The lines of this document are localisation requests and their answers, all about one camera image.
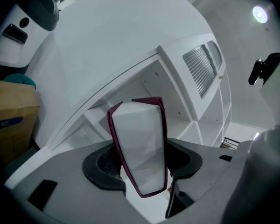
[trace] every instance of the white shelf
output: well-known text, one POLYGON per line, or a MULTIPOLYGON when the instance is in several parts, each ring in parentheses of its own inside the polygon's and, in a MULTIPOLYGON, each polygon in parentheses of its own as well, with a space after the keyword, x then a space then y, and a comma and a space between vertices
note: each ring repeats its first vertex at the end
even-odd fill
POLYGON ((90 127, 103 139, 112 139, 107 123, 107 111, 119 102, 131 102, 135 98, 162 97, 165 106, 169 138, 180 138, 191 122, 184 98, 162 60, 157 60, 139 71, 126 82, 103 96, 84 113, 90 127))
POLYGON ((222 129, 221 124, 199 123, 203 145, 212 146, 222 129))
POLYGON ((204 145, 212 146, 223 126, 223 109, 220 89, 198 121, 204 145))
POLYGON ((223 126, 223 138, 226 135, 226 132, 228 130, 230 122, 231 122, 231 109, 229 110, 229 113, 227 115, 226 121, 225 121, 224 126, 223 126))
POLYGON ((209 41, 216 42, 213 34, 201 34, 199 35, 199 39, 194 36, 184 37, 173 42, 165 43, 157 48, 160 56, 167 64, 175 81, 182 90, 188 106, 191 107, 191 113, 195 120, 200 120, 203 113, 210 105, 214 94, 221 83, 221 79, 218 77, 224 74, 226 63, 222 63, 220 70, 216 72, 216 76, 212 80, 208 90, 204 93, 203 97, 201 97, 196 86, 196 81, 193 78, 193 74, 191 74, 187 67, 183 56, 201 45, 205 45, 207 49, 207 42, 209 41))
POLYGON ((167 136, 168 138, 178 139, 181 133, 190 125, 190 122, 183 119, 178 119, 173 115, 166 113, 167 136))
POLYGON ((195 143, 195 144, 203 144, 199 127, 196 121, 192 121, 191 124, 187 127, 187 129, 181 135, 181 140, 195 143))
POLYGON ((220 83, 220 91, 222 96, 222 104, 223 104, 223 120, 226 120, 227 114, 231 107, 231 92, 229 86, 229 79, 227 72, 224 72, 223 80, 220 83))
POLYGON ((230 107, 231 107, 231 102, 223 102, 223 122, 226 121, 230 107))
POLYGON ((221 143, 222 143, 222 135, 223 135, 223 129, 221 130, 220 134, 218 135, 216 141, 213 143, 213 147, 220 147, 221 143))
POLYGON ((85 135, 82 129, 76 130, 61 144, 51 151, 52 155, 57 155, 66 151, 70 151, 76 148, 85 147, 93 144, 85 135))

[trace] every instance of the white wall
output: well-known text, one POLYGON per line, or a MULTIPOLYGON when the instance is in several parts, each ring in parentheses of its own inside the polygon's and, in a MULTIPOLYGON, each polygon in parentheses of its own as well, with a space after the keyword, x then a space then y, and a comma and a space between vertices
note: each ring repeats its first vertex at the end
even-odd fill
POLYGON ((263 131, 264 129, 261 128, 230 123, 227 133, 225 134, 225 137, 238 142, 244 142, 247 140, 253 140, 256 133, 261 133, 263 131))
POLYGON ((271 110, 259 92, 262 80, 248 84, 255 61, 280 52, 280 20, 273 5, 268 0, 204 0, 196 8, 210 25, 226 61, 231 121, 264 129, 273 127, 271 110), (254 6, 267 11, 267 23, 256 21, 252 15, 254 6))

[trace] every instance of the black button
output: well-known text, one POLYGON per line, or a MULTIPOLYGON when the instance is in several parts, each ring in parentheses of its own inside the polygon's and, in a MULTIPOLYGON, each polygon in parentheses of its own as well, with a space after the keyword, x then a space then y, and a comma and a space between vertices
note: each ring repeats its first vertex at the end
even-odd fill
POLYGON ((28 24, 29 24, 29 18, 28 17, 24 17, 20 21, 20 28, 25 28, 26 26, 28 26, 28 24))

